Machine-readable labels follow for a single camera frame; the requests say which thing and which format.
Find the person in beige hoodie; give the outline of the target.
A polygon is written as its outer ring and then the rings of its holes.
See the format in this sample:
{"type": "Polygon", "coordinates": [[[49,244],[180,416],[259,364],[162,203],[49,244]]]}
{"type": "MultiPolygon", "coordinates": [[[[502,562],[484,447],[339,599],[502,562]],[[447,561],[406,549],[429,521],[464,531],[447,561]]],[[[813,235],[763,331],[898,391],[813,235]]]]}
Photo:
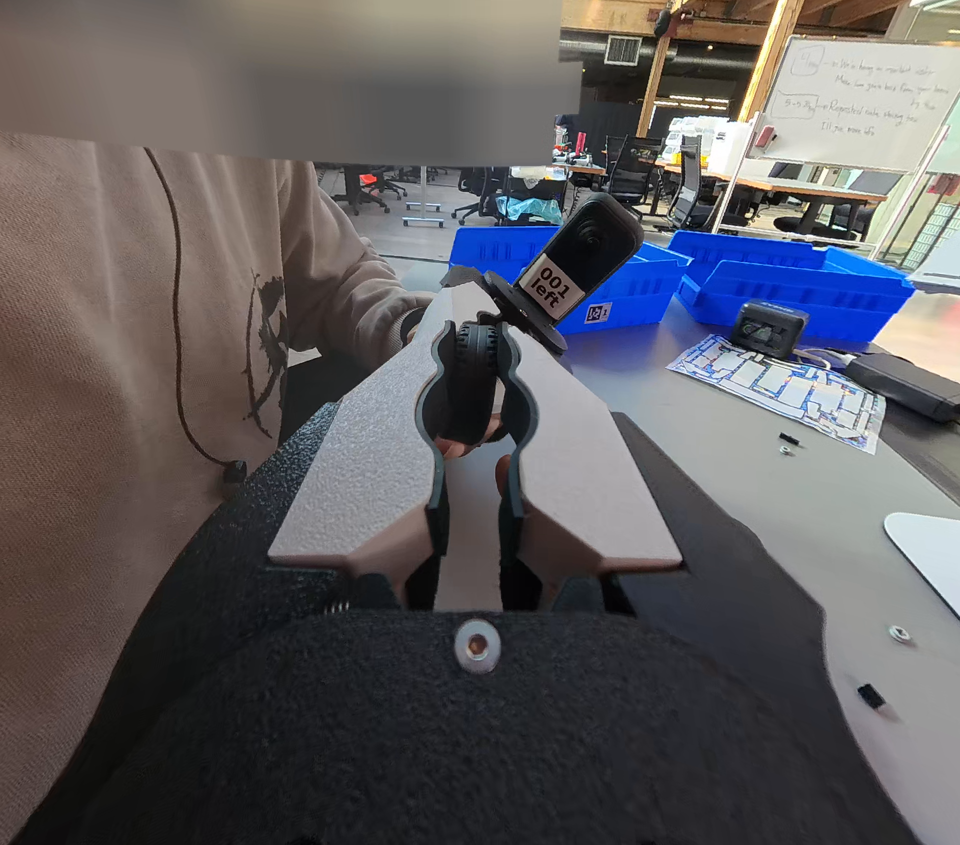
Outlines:
{"type": "MultiPolygon", "coordinates": [[[[186,416],[211,455],[251,473],[280,444],[292,350],[283,214],[315,191],[342,209],[311,162],[152,151],[182,231],[186,416]]],[[[164,575],[224,497],[220,469],[177,416],[174,234],[143,147],[3,132],[1,225],[9,843],[73,758],[164,575]]]]}

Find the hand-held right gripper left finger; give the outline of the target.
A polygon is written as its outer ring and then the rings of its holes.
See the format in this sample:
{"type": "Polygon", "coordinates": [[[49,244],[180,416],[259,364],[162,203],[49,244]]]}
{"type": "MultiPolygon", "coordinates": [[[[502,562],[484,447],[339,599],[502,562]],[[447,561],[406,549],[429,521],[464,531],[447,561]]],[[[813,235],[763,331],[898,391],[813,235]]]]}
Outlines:
{"type": "Polygon", "coordinates": [[[454,322],[421,320],[413,341],[344,395],[269,547],[270,563],[383,576],[410,609],[435,606],[450,537],[445,459],[427,428],[447,404],[454,322]]]}

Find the white whiteboard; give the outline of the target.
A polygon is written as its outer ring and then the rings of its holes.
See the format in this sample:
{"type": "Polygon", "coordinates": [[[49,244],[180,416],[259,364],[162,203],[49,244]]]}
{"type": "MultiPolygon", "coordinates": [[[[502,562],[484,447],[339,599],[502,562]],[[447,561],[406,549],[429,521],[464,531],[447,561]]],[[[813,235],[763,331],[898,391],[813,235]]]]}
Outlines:
{"type": "Polygon", "coordinates": [[[906,174],[921,163],[958,91],[955,44],[793,35],[750,156],[906,174]]]}

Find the red seat office chair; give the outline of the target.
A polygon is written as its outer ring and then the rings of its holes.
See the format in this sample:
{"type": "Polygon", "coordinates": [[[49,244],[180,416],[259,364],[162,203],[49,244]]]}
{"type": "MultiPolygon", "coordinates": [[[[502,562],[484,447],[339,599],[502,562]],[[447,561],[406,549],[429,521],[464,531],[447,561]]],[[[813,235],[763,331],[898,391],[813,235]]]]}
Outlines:
{"type": "Polygon", "coordinates": [[[382,194],[390,192],[397,201],[407,198],[407,190],[401,184],[386,177],[387,169],[369,165],[347,164],[343,167],[346,201],[354,216],[361,213],[360,206],[370,204],[389,214],[389,204],[382,194]]]}

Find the stack of white storage boxes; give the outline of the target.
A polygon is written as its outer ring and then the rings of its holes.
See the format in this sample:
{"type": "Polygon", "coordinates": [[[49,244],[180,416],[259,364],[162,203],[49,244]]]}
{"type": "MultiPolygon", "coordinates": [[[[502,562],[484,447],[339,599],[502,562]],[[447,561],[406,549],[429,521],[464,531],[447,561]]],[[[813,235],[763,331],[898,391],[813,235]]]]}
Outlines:
{"type": "Polygon", "coordinates": [[[668,127],[661,160],[678,166],[681,148],[700,141],[701,166],[704,173],[731,176],[745,152],[751,124],[717,116],[678,116],[668,127]]]}

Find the white rolling pole stand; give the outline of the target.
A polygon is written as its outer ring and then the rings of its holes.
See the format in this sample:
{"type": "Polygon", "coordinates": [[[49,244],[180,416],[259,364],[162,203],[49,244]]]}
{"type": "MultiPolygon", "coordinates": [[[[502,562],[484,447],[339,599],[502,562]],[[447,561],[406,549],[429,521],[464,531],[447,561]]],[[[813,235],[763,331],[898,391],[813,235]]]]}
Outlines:
{"type": "Polygon", "coordinates": [[[404,228],[414,227],[436,227],[443,229],[445,219],[441,215],[441,206],[438,203],[428,201],[428,166],[419,167],[419,201],[412,202],[408,200],[406,211],[402,218],[404,228]]]}

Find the black wired earphone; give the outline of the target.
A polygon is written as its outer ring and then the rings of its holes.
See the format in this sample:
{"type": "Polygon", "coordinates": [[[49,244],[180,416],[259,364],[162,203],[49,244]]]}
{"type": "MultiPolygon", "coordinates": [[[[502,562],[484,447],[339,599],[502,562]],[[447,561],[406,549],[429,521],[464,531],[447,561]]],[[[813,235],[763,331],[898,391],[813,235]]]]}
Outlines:
{"type": "Polygon", "coordinates": [[[158,179],[169,208],[174,235],[174,272],[171,292],[171,317],[174,336],[174,397],[179,426],[191,449],[205,462],[216,466],[221,473],[221,492],[230,499],[248,477],[248,466],[243,459],[224,459],[211,454],[194,434],[186,416],[184,400],[184,338],[181,320],[182,275],[184,267],[184,239],[181,220],[172,188],[166,179],[156,153],[149,147],[143,151],[158,179]]]}

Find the black office chair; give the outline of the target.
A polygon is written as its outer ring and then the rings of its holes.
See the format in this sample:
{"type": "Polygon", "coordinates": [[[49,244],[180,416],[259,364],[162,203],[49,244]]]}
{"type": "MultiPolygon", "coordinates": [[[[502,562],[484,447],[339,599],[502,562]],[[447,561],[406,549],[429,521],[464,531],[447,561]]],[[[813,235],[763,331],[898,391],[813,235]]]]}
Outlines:
{"type": "Polygon", "coordinates": [[[667,221],[679,231],[709,232],[718,196],[715,183],[704,180],[702,136],[684,136],[679,149],[679,181],[669,204],[667,221]]]}
{"type": "Polygon", "coordinates": [[[450,217],[458,219],[461,227],[467,224],[467,219],[472,215],[491,218],[495,224],[501,225],[504,219],[498,209],[498,197],[505,193],[509,178],[510,166],[462,167],[457,188],[475,195],[476,201],[456,206],[450,212],[450,217]]]}
{"type": "Polygon", "coordinates": [[[626,138],[606,182],[606,193],[627,209],[643,205],[665,145],[664,139],[626,138]]]}

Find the person's left hand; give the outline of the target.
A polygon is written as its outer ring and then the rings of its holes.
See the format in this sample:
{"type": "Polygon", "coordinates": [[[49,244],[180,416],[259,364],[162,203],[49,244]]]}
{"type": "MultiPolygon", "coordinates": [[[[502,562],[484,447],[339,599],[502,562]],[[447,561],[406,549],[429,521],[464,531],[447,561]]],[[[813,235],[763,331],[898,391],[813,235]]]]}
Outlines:
{"type": "Polygon", "coordinates": [[[462,443],[444,438],[443,436],[436,436],[434,438],[434,445],[443,460],[450,461],[464,457],[486,443],[498,442],[505,435],[506,431],[502,424],[501,414],[494,413],[490,417],[484,436],[478,443],[462,443]]]}

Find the teal plastic bag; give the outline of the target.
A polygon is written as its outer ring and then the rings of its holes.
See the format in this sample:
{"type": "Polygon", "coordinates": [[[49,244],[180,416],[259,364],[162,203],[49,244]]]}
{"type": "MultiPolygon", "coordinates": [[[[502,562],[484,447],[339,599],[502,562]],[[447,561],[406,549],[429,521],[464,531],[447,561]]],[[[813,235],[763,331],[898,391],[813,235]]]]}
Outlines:
{"type": "Polygon", "coordinates": [[[518,199],[508,195],[498,195],[495,203],[499,220],[503,224],[558,227],[564,221],[562,207],[555,198],[518,199]]]}

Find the black power adapter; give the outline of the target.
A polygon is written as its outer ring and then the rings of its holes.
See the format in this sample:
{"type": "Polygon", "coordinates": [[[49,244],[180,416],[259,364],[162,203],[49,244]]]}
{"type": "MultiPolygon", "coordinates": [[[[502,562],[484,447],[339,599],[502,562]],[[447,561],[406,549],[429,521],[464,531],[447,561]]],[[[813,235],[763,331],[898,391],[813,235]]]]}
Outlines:
{"type": "Polygon", "coordinates": [[[937,424],[959,421],[959,383],[889,352],[866,352],[846,364],[853,383],[937,424]]]}

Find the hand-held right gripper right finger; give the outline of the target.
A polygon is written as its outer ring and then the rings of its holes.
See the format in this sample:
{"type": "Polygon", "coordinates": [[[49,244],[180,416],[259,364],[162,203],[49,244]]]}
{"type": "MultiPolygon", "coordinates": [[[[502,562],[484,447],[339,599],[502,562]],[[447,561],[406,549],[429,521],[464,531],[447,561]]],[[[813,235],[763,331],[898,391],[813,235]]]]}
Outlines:
{"type": "Polygon", "coordinates": [[[515,326],[499,329],[504,609],[545,609],[570,579],[677,571],[682,553],[606,403],[515,326]]]}

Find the sticker sheet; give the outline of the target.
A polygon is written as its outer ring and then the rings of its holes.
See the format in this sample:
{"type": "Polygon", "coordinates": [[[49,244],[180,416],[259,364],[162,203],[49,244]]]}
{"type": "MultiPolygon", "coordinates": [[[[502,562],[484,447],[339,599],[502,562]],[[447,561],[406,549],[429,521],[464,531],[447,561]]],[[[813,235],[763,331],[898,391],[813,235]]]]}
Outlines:
{"type": "Polygon", "coordinates": [[[812,361],[782,361],[709,335],[667,370],[732,395],[834,441],[874,455],[885,398],[812,361]]]}

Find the blue plastic storage bin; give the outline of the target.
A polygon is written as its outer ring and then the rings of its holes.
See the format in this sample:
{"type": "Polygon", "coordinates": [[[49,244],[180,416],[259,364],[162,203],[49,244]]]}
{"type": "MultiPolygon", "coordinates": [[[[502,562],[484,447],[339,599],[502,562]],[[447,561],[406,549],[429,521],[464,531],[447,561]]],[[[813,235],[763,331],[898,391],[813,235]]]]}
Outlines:
{"type": "Polygon", "coordinates": [[[704,325],[730,328],[766,302],[806,313],[806,336],[863,344],[915,293],[904,273],[834,246],[679,230],[669,247],[691,259],[676,295],[704,325]]]}

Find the black rubber toy tyre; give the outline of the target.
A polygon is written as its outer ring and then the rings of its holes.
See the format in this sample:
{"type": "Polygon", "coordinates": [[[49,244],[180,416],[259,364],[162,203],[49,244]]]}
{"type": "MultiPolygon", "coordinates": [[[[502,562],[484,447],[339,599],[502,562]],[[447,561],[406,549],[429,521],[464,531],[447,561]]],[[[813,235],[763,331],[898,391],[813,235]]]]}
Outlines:
{"type": "Polygon", "coordinates": [[[485,323],[463,323],[443,338],[443,438],[472,447],[488,434],[499,382],[499,338],[498,329],[485,323]]]}

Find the white book stand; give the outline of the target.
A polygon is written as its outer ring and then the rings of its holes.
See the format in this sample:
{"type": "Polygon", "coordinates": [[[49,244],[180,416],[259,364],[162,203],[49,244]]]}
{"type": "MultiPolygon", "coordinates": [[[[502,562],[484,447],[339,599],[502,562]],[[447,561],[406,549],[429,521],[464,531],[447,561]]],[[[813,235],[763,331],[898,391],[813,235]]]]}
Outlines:
{"type": "Polygon", "coordinates": [[[893,513],[883,530],[943,604],[959,616],[959,520],[893,513]]]}

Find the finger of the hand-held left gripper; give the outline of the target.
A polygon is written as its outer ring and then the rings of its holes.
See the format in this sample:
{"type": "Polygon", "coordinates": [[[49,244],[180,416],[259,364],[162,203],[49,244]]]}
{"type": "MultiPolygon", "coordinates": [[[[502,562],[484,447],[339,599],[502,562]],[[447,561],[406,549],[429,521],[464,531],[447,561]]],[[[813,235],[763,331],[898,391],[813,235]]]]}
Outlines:
{"type": "Polygon", "coordinates": [[[435,340],[453,322],[458,330],[463,323],[478,323],[480,315],[498,321],[500,310],[485,288],[474,281],[442,288],[429,303],[414,329],[414,340],[435,340]]]}

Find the cluttered background work table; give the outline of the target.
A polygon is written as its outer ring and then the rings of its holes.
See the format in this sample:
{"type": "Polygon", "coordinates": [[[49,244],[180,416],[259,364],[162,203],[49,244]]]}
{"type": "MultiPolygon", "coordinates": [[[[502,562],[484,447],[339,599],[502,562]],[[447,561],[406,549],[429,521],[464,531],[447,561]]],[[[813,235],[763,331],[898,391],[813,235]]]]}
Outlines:
{"type": "Polygon", "coordinates": [[[511,179],[520,179],[524,182],[561,181],[570,179],[571,175],[581,175],[592,181],[599,181],[606,175],[604,167],[582,162],[554,162],[545,166],[511,166],[508,172],[511,179]]]}

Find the background long wooden table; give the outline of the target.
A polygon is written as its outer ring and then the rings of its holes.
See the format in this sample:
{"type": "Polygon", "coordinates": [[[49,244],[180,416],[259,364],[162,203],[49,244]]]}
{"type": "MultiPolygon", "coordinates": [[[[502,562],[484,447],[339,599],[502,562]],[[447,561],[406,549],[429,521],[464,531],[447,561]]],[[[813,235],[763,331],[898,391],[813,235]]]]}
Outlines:
{"type": "MultiPolygon", "coordinates": [[[[667,212],[678,188],[680,166],[656,162],[655,180],[646,202],[637,209],[649,208],[654,226],[664,232],[675,232],[670,227],[667,212]]],[[[739,174],[730,185],[728,176],[702,172],[705,182],[715,184],[718,196],[711,233],[738,236],[755,235],[769,239],[840,244],[856,249],[865,245],[873,218],[881,204],[887,201],[897,178],[884,174],[864,173],[854,182],[854,188],[803,182],[791,175],[797,166],[774,167],[774,175],[759,174],[748,169],[739,174]],[[722,202],[731,188],[726,207],[722,202]]]]}

